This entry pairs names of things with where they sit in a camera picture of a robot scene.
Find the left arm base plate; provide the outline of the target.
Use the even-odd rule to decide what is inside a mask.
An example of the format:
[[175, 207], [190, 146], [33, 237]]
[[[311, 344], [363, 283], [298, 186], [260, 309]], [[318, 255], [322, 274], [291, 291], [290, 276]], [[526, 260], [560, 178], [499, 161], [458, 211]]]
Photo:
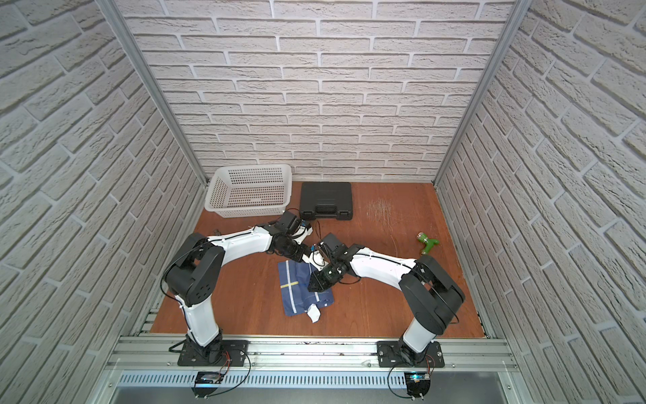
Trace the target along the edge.
[[247, 362], [249, 341], [244, 339], [213, 341], [208, 347], [201, 347], [186, 338], [179, 351], [178, 366], [221, 367], [230, 360], [231, 367], [244, 367]]

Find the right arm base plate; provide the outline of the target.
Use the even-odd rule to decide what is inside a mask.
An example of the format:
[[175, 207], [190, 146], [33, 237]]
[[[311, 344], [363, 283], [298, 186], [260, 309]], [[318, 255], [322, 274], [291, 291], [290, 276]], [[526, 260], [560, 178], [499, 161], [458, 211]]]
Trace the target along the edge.
[[402, 341], [378, 341], [376, 349], [380, 368], [392, 368], [396, 365], [433, 369], [445, 367], [442, 348], [437, 341], [430, 342], [424, 353], [416, 353]]

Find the blue plaid pillowcase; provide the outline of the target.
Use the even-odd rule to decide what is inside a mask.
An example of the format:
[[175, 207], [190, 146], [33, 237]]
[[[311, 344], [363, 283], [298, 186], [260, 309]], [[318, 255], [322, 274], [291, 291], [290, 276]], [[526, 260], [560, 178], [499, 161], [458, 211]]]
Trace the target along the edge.
[[286, 316], [307, 315], [307, 308], [316, 304], [320, 311], [331, 306], [335, 300], [331, 290], [322, 293], [309, 292], [307, 286], [311, 277], [311, 267], [306, 263], [292, 260], [279, 263], [279, 285]]

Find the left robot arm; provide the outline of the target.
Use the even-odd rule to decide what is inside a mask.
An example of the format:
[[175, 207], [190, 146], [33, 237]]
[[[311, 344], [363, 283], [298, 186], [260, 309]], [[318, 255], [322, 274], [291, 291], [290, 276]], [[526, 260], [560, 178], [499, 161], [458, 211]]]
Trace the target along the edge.
[[215, 321], [212, 295], [221, 268], [251, 254], [276, 254], [302, 262], [311, 254], [304, 240], [311, 224], [286, 211], [279, 219], [241, 232], [220, 236], [190, 235], [161, 277], [165, 295], [182, 310], [187, 333], [180, 352], [181, 366], [216, 365], [225, 358], [222, 331]]

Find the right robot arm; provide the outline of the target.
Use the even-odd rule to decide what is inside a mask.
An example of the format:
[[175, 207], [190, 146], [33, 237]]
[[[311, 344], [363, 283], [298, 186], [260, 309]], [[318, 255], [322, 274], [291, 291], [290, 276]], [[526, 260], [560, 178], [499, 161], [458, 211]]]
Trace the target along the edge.
[[400, 291], [413, 315], [395, 348], [396, 362], [414, 366], [427, 356], [429, 345], [445, 333], [465, 302], [464, 291], [436, 259], [424, 255], [401, 259], [368, 247], [322, 244], [303, 256], [313, 266], [308, 291], [331, 289], [347, 274], [373, 279]]

